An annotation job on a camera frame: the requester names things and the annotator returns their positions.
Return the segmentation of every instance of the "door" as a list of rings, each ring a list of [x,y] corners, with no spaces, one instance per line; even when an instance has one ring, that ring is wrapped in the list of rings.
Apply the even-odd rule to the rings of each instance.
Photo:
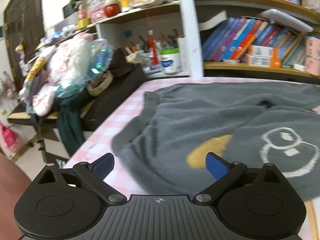
[[[40,39],[45,37],[43,29],[41,0],[10,0],[4,10],[4,32],[9,62],[17,90],[21,89],[23,77],[20,56],[15,48],[23,38],[25,62],[34,57]]]

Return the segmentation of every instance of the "ribbed gray panel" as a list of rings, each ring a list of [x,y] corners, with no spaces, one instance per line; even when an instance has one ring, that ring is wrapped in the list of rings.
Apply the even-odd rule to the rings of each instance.
[[[199,239],[249,240],[225,227],[212,208],[195,205],[186,196],[146,195],[134,195],[125,205],[109,207],[93,228],[66,240]],[[299,239],[290,236],[285,240]]]

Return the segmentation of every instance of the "gingham tablecloth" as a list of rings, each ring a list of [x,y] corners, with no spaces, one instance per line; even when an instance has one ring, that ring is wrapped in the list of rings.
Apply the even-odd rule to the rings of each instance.
[[[228,77],[203,77],[157,79],[144,83],[126,101],[124,101],[95,132],[81,146],[66,164],[65,168],[71,168],[78,162],[92,163],[105,153],[111,152],[112,138],[135,116],[139,115],[143,108],[143,94],[145,91],[155,91],[159,88],[168,87],[177,83],[213,83],[213,82],[270,82],[267,79],[228,78]],[[115,167],[104,180],[127,198],[131,194],[147,194],[145,190],[132,178],[122,166],[120,160],[115,157]],[[303,224],[299,236],[303,240],[319,240],[318,221],[320,217],[320,199],[306,204],[308,216]]]

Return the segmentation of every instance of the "person's leg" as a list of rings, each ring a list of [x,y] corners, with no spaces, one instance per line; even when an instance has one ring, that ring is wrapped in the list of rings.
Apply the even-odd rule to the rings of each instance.
[[[18,240],[21,237],[13,208],[29,184],[30,179],[24,172],[0,154],[0,240]]]

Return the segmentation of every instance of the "green lid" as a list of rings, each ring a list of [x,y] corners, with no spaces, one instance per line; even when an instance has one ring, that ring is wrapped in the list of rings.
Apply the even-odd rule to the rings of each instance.
[[[164,49],[160,51],[160,55],[170,55],[179,53],[179,49]]]

